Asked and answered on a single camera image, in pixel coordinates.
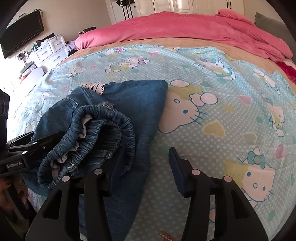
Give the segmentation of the person's left hand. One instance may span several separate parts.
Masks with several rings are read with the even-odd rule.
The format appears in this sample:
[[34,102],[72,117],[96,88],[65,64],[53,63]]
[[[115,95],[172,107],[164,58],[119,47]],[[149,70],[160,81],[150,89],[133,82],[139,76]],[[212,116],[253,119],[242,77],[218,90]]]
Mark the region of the person's left hand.
[[13,205],[9,198],[10,187],[15,187],[17,197],[25,203],[28,199],[28,188],[21,176],[1,177],[1,209],[5,212],[12,212]]

